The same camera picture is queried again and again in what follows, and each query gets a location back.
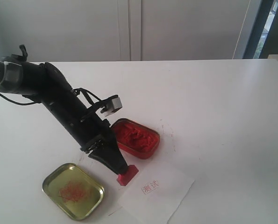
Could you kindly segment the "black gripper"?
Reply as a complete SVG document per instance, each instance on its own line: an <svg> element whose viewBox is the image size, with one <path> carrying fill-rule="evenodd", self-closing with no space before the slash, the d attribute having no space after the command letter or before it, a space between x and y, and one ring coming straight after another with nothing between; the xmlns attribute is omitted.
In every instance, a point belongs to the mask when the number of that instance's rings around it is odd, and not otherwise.
<svg viewBox="0 0 278 224"><path fill-rule="evenodd" d="M115 174L126 173L128 165L118 148L108 120L102 120L96 114L106 101L92 102L87 108L78 98L82 91L50 90L42 94L42 104L80 145L81 151L89 154L89 158L103 164Z"/></svg>

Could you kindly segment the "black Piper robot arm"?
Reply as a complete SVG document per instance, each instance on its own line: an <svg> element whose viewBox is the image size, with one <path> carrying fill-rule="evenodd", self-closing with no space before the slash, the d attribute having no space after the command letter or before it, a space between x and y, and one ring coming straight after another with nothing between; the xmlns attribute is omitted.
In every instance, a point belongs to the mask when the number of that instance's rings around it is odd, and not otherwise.
<svg viewBox="0 0 278 224"><path fill-rule="evenodd" d="M5 93L43 104L80 145L81 151L117 175L127 172L128 165L109 121L96 113L101 110L107 116L121 109L118 95L93 102L94 94L83 88L73 89L53 64L29 63L17 55L0 61L0 96Z"/></svg>

